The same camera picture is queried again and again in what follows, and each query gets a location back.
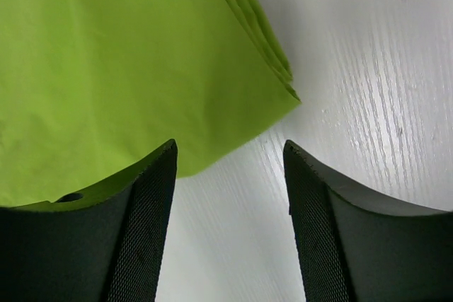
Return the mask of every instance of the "lime green fabric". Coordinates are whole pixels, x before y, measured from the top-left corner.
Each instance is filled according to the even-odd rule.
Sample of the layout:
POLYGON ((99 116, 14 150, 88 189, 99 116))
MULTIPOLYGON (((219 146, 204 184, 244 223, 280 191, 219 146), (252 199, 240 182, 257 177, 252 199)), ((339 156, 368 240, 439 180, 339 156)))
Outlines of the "lime green fabric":
POLYGON ((170 138, 196 174, 299 103, 257 0, 1 0, 0 205, 55 200, 170 138))

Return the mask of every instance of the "screw hole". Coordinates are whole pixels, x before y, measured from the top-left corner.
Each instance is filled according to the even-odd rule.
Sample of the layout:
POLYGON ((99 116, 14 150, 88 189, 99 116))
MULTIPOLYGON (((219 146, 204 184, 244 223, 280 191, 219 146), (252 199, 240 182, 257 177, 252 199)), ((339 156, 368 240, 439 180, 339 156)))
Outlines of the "screw hole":
POLYGON ((81 199, 83 195, 79 192, 72 192, 71 194, 66 194, 62 198, 57 200, 57 203, 66 203, 73 202, 81 199))

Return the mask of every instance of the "white table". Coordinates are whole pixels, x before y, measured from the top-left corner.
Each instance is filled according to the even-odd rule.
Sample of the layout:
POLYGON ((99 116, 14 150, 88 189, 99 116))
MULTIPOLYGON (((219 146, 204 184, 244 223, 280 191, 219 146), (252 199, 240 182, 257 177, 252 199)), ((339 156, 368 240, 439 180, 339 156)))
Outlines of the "white table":
POLYGON ((282 145, 453 209, 453 0, 260 0, 303 105, 179 180, 157 301, 304 301, 282 145))

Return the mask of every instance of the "folded cloth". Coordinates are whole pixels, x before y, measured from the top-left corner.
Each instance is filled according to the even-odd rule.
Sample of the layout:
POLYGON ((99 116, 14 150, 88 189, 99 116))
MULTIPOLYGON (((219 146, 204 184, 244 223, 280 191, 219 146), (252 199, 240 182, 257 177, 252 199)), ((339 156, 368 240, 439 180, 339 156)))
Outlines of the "folded cloth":
POLYGON ((196 174, 298 105, 257 0, 1 0, 0 205, 56 200, 170 138, 196 174))

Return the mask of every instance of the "white wooden surface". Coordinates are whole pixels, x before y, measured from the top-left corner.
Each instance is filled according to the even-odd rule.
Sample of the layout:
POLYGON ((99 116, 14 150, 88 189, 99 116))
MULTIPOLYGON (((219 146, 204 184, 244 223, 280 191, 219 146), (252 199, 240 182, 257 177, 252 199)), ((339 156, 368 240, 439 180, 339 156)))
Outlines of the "white wooden surface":
POLYGON ((178 181, 157 301, 304 301, 285 139, 376 190, 453 209, 453 0, 260 1, 304 104, 178 181))

